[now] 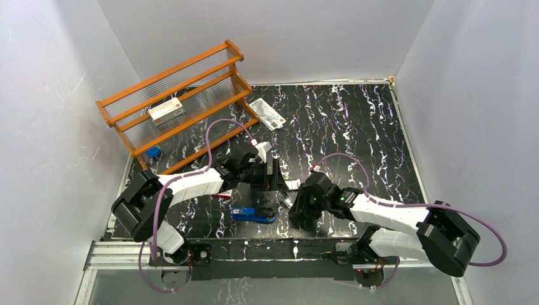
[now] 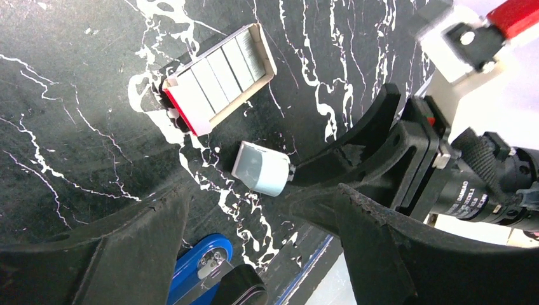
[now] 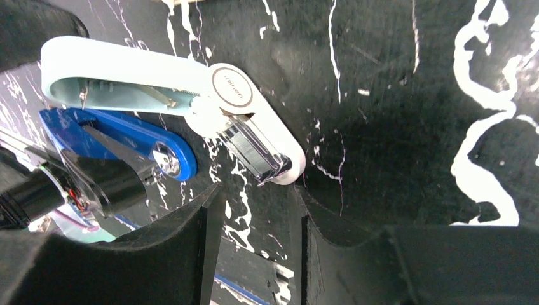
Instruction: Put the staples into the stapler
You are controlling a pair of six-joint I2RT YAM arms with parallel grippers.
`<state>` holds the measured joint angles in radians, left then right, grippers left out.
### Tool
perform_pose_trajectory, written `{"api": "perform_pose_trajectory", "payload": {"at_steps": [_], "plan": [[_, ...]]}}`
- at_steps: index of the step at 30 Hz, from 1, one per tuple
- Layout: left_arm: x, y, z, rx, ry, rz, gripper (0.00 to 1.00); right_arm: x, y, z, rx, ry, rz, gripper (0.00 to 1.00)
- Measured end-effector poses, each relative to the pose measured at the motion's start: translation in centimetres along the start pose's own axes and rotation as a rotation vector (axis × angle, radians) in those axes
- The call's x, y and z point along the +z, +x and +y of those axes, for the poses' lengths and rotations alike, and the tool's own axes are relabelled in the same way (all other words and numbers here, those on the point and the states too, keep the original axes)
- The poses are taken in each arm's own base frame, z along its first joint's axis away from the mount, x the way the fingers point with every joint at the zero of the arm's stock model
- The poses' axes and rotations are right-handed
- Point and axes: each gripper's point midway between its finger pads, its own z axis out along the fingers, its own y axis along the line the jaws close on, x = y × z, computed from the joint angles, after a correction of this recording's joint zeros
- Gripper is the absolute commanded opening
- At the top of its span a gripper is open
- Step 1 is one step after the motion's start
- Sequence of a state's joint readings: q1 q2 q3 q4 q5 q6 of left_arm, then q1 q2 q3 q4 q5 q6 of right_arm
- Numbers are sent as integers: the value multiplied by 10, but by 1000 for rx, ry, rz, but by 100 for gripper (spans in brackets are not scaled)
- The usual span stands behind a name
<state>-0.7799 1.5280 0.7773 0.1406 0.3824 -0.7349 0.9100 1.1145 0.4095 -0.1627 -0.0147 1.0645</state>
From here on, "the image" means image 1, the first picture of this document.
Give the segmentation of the red white staple box sleeve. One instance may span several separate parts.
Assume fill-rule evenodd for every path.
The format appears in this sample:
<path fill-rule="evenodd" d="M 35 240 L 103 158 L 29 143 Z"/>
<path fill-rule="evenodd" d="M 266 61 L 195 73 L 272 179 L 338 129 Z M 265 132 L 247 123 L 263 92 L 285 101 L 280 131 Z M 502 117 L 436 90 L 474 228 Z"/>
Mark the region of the red white staple box sleeve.
<path fill-rule="evenodd" d="M 215 197 L 230 199 L 232 197 L 232 194 L 233 194 L 232 190 L 227 190 L 222 193 L 215 194 Z"/>

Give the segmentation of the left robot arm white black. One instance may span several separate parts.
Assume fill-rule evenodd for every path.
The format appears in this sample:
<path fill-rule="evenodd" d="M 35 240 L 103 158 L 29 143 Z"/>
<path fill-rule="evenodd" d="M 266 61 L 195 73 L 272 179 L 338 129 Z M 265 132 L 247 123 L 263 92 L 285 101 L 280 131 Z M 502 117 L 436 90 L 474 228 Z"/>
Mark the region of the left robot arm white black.
<path fill-rule="evenodd" d="M 183 264 L 190 255 L 188 239 L 165 221 L 168 209 L 200 196 L 225 193 L 241 183 L 253 191 L 289 190 L 277 159 L 267 162 L 256 152 L 247 152 L 239 158 L 221 157 L 192 172 L 156 175 L 144 170 L 116 198 L 111 213 L 133 241 L 150 244 L 152 258 L 161 250 L 172 263 Z"/>

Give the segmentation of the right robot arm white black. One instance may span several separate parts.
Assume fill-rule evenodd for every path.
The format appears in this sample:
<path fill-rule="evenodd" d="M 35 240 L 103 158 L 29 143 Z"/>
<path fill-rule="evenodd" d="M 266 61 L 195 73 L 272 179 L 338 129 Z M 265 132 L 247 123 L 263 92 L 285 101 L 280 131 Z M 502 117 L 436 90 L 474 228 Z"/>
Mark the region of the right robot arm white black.
<path fill-rule="evenodd" d="M 379 264 L 386 257 L 402 257 L 429 262 L 450 276 L 464 275 L 481 238 L 462 216 L 441 201 L 421 207 L 377 200 L 363 189 L 341 188 L 326 174 L 314 172 L 299 186 L 289 217 L 317 220 L 329 212 L 367 224 L 357 241 L 336 243 L 322 254 L 336 264 Z"/>

